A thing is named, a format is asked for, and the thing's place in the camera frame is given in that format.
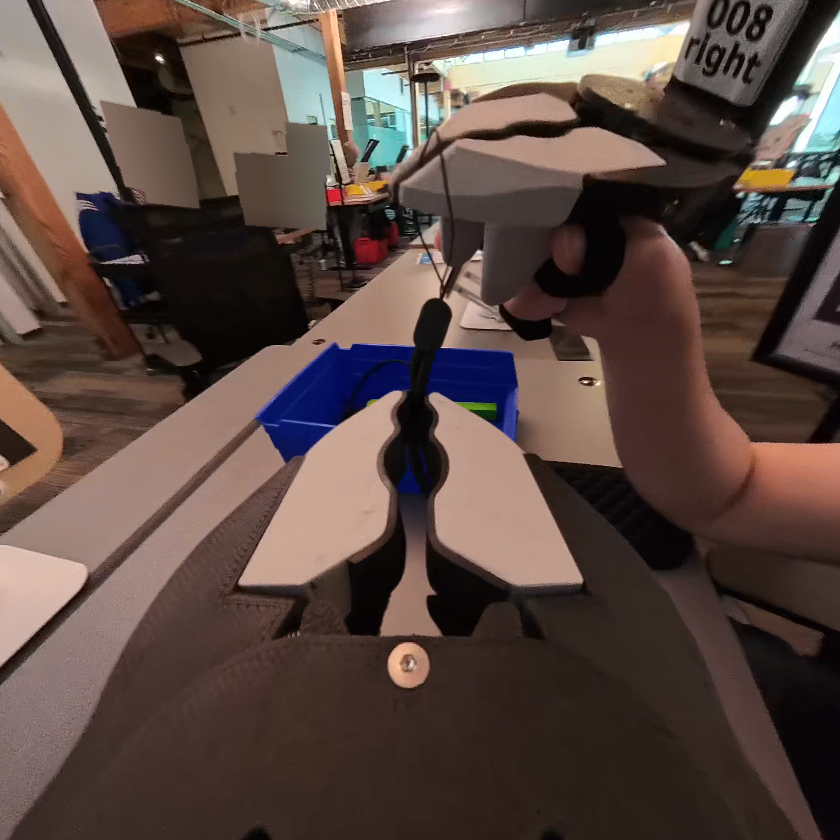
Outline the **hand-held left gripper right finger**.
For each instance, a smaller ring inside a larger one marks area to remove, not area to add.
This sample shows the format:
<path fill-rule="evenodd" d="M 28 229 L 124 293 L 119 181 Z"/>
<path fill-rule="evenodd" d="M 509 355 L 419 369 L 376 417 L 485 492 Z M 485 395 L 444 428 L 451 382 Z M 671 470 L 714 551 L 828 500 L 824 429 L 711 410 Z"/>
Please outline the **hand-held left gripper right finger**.
<path fill-rule="evenodd" d="M 512 595 L 580 591 L 582 573 L 522 449 L 444 395 L 428 403 L 441 462 L 429 514 L 436 551 Z"/>

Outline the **white panel stand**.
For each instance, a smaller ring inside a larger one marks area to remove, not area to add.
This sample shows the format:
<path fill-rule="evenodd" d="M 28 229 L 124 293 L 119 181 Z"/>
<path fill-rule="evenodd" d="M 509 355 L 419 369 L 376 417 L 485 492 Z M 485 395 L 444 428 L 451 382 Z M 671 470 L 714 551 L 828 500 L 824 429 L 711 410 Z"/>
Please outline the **white panel stand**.
<path fill-rule="evenodd" d="M 511 327 L 499 312 L 499 307 L 485 303 L 480 297 L 481 265 L 470 261 L 462 268 L 454 285 L 454 296 L 465 302 L 459 326 L 470 331 L 510 332 Z"/>

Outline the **blue striped jacket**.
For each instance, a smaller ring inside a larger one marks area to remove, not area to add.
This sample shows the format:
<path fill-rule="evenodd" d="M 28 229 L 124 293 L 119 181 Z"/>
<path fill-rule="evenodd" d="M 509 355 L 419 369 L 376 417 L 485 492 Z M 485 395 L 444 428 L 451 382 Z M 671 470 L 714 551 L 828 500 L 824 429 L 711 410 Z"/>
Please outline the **blue striped jacket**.
<path fill-rule="evenodd" d="M 112 213 L 119 200 L 110 192 L 76 192 L 75 196 L 80 236 L 94 270 L 116 291 L 122 309 L 142 306 L 148 261 Z"/>

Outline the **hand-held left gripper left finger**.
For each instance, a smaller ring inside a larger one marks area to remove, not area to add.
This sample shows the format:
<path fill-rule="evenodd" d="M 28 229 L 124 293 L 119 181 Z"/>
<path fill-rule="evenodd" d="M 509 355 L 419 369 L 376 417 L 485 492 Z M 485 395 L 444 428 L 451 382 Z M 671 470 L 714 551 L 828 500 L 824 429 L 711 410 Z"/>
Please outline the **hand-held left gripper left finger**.
<path fill-rule="evenodd" d="M 351 595 L 349 567 L 380 548 L 396 522 L 384 468 L 401 392 L 336 426 L 302 458 L 238 587 L 262 595 Z"/>

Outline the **person's dark clothing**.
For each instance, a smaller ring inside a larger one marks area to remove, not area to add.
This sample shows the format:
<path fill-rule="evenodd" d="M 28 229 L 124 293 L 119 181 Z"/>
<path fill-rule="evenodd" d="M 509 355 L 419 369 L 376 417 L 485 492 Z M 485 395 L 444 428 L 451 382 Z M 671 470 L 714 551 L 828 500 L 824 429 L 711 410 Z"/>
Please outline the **person's dark clothing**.
<path fill-rule="evenodd" d="M 655 571 L 687 563 L 697 547 L 692 535 L 653 509 L 617 467 L 551 461 L 549 466 L 587 501 Z"/>

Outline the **person's right forearm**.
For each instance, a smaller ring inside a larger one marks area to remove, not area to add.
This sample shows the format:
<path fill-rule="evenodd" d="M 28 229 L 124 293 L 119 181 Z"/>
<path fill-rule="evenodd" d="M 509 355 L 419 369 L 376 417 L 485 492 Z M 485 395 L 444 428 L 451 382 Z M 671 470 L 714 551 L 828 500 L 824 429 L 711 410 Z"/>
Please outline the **person's right forearm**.
<path fill-rule="evenodd" d="M 716 399 L 609 402 L 617 453 L 654 509 L 713 542 L 838 564 L 838 444 L 756 444 Z"/>

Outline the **wooden support post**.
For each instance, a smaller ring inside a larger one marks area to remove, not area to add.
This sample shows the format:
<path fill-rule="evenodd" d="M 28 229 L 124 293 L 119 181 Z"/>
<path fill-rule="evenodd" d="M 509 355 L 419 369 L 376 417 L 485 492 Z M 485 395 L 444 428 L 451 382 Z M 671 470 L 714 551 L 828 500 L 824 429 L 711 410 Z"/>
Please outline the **wooden support post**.
<path fill-rule="evenodd" d="M 141 356 L 140 342 L 91 267 L 81 241 L 4 109 L 1 188 L 12 218 L 67 299 L 75 319 L 94 336 L 101 352 L 116 361 Z"/>

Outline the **black framed marker tag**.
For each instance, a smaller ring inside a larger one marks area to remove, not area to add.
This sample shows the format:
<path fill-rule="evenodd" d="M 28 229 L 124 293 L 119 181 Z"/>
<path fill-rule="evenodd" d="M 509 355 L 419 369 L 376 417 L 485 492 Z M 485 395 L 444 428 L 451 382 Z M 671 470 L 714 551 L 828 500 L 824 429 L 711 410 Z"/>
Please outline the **black framed marker tag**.
<path fill-rule="evenodd" d="M 808 438 L 839 435 L 839 184 L 808 235 L 752 360 L 824 385 L 833 396 Z"/>

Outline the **blue plastic bin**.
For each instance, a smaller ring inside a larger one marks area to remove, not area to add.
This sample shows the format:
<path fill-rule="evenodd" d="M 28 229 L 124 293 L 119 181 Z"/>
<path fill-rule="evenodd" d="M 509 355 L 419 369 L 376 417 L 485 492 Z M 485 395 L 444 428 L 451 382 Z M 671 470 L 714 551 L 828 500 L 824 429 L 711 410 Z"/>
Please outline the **blue plastic bin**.
<path fill-rule="evenodd" d="M 390 392 L 410 386 L 413 347 L 336 343 L 285 385 L 257 414 L 285 461 L 305 455 L 336 426 Z M 516 442 L 518 375 L 509 351 L 444 348 L 437 352 L 427 387 L 452 402 L 496 403 L 498 420 L 483 419 Z"/>

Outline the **person's right hand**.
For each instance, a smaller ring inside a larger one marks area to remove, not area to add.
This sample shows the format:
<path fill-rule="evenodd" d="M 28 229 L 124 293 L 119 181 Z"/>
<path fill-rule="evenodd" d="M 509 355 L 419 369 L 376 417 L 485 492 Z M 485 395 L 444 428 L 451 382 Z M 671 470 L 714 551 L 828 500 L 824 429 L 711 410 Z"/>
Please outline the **person's right hand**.
<path fill-rule="evenodd" d="M 733 425 L 711 388 L 687 258 L 647 219 L 625 217 L 622 226 L 623 263 L 603 294 L 561 299 L 532 281 L 504 308 L 520 320 L 556 317 L 596 341 L 615 438 L 656 424 Z"/>

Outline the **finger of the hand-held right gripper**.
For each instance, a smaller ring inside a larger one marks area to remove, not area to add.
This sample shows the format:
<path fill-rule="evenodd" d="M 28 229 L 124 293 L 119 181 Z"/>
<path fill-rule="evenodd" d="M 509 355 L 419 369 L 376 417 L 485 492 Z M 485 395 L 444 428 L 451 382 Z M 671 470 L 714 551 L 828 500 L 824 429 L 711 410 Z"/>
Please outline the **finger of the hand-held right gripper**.
<path fill-rule="evenodd" d="M 437 132 L 441 141 L 491 138 L 530 129 L 554 130 L 575 124 L 572 106 L 554 91 L 531 91 L 514 96 L 473 101 L 456 111 Z"/>
<path fill-rule="evenodd" d="M 572 213 L 587 180 L 658 172 L 665 159 L 603 129 L 436 129 L 395 170 L 395 202 L 436 216 L 447 265 L 488 255 L 501 229 L 548 231 Z"/>

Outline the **white board stand base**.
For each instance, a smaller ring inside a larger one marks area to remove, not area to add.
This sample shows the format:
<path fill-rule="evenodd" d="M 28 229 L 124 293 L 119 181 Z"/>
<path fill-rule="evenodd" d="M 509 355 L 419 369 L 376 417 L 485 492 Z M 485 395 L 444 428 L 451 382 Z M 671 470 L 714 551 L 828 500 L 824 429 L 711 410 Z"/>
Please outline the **white board stand base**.
<path fill-rule="evenodd" d="M 10 661 L 88 580 L 82 563 L 1 546 L 1 665 Z"/>

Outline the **black office chair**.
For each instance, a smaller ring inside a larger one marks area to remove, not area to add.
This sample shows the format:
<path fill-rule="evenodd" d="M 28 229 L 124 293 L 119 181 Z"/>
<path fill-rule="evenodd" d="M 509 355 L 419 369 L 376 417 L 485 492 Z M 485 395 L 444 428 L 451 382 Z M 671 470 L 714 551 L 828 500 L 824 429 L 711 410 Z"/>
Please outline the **black office chair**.
<path fill-rule="evenodd" d="M 307 333 L 286 248 L 271 228 L 245 223 L 236 196 L 197 208 L 123 204 L 119 216 L 149 260 L 175 330 L 198 354 L 181 374 L 186 400 L 205 391 L 214 373 Z"/>

